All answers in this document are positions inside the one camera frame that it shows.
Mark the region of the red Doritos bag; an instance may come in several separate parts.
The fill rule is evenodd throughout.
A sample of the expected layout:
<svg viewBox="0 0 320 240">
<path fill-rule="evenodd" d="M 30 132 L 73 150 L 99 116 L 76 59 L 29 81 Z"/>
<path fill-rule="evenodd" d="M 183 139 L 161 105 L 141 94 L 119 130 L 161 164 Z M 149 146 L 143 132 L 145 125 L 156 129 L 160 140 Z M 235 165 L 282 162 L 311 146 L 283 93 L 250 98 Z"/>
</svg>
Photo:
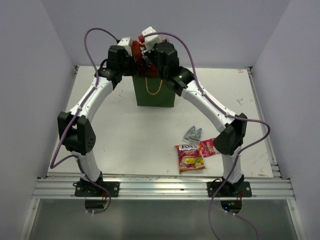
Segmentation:
<svg viewBox="0 0 320 240">
<path fill-rule="evenodd" d="M 144 43 L 140 43 L 137 40 L 133 40 L 131 45 L 131 52 L 135 61 L 137 77 L 159 77 L 156 67 L 152 64 L 152 62 L 147 56 L 148 51 L 146 50 Z"/>
</svg>

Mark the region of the green paper bag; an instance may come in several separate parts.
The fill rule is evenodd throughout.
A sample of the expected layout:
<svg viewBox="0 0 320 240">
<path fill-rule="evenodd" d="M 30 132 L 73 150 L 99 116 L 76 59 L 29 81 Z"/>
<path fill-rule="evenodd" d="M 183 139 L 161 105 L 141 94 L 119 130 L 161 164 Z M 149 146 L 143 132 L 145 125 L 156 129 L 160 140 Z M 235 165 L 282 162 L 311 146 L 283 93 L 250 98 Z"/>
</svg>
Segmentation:
<svg viewBox="0 0 320 240">
<path fill-rule="evenodd" d="M 168 89 L 159 77 L 132 77 L 136 103 L 140 107 L 172 108 L 175 105 L 175 93 Z"/>
</svg>

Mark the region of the silver foil packet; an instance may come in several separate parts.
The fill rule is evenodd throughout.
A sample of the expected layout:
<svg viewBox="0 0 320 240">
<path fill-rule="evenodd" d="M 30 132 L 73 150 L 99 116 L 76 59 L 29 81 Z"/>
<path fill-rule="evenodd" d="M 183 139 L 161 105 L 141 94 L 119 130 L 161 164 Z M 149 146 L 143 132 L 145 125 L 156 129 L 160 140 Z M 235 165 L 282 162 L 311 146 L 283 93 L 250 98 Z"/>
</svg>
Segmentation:
<svg viewBox="0 0 320 240">
<path fill-rule="evenodd" d="M 195 126 L 192 126 L 183 136 L 182 141 L 189 145 L 197 145 L 201 141 L 202 128 L 196 129 Z"/>
</svg>

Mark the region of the Fox's fruits candy bag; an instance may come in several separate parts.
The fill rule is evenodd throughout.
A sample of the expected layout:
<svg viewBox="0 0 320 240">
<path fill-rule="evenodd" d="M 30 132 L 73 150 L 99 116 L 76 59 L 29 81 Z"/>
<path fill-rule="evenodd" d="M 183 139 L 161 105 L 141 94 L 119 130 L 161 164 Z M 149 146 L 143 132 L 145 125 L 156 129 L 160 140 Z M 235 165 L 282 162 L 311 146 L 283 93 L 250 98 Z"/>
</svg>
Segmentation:
<svg viewBox="0 0 320 240">
<path fill-rule="evenodd" d="M 200 144 L 180 144 L 175 149 L 178 156 L 179 173 L 205 169 L 202 147 Z"/>
</svg>

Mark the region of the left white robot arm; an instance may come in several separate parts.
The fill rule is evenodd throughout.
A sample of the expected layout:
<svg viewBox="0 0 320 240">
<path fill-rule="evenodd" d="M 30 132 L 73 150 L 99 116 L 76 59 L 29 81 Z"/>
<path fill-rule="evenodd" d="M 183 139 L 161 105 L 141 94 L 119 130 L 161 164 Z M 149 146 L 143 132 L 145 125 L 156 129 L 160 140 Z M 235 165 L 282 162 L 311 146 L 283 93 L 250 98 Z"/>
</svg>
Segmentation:
<svg viewBox="0 0 320 240">
<path fill-rule="evenodd" d="M 88 182 L 86 190 L 92 196 L 103 193 L 104 184 L 98 168 L 93 148 L 96 134 L 92 127 L 93 118 L 105 98 L 111 94 L 124 76 L 133 76 L 136 72 L 135 60 L 130 45 L 112 45 L 108 49 L 107 59 L 95 69 L 93 81 L 79 102 L 68 112 L 60 112 L 58 121 L 59 143 L 75 158 L 81 172 L 81 178 Z"/>
</svg>

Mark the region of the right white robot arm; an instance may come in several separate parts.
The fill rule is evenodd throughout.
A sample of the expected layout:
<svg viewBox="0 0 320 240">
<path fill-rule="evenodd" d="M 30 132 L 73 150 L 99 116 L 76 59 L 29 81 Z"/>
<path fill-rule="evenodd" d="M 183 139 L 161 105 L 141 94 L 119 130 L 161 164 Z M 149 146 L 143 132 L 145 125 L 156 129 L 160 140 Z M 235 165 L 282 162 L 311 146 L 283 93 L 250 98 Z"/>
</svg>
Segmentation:
<svg viewBox="0 0 320 240">
<path fill-rule="evenodd" d="M 207 92 L 196 73 L 180 65 L 172 43 L 155 44 L 149 58 L 167 87 L 201 111 L 218 131 L 213 145 L 222 156 L 222 179 L 225 181 L 222 189 L 227 196 L 235 196 L 244 181 L 240 151 L 246 135 L 247 116 L 237 115 Z"/>
</svg>

